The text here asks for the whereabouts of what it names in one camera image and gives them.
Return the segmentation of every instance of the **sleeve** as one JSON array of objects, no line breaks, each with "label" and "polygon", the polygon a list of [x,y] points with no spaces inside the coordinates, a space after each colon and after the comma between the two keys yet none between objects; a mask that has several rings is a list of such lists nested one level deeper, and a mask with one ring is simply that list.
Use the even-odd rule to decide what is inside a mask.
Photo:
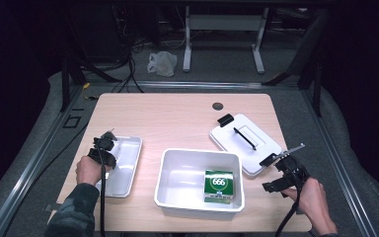
[{"label": "sleeve", "polygon": [[92,185],[77,185],[48,222],[44,236],[93,236],[99,195]]}]

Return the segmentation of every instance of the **box label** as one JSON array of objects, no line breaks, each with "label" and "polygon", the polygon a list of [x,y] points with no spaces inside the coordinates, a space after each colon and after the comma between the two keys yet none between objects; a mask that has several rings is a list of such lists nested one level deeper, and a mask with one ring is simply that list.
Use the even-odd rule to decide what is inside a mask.
[{"label": "box label", "polygon": [[206,170],[204,180],[204,202],[232,202],[233,172]]}]

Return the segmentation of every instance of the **wooden table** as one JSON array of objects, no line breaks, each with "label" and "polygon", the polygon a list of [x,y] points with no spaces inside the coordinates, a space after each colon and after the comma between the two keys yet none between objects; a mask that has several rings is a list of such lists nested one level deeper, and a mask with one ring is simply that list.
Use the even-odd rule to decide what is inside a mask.
[{"label": "wooden table", "polygon": [[[223,109],[216,111],[214,103]],[[104,94],[97,103],[74,162],[57,200],[63,203],[76,186],[76,163],[93,147],[93,138],[114,129],[117,136],[142,138],[139,163],[129,197],[106,198],[107,231],[272,232],[293,201],[268,193],[262,183],[282,177],[270,166],[255,179],[244,177],[245,208],[232,220],[166,216],[154,201],[162,153],[167,148],[220,150],[209,137],[217,120],[244,114],[283,149],[285,141],[268,95],[265,94]],[[95,209],[99,228],[100,204]],[[308,231],[305,215],[295,215],[284,231]]]}]

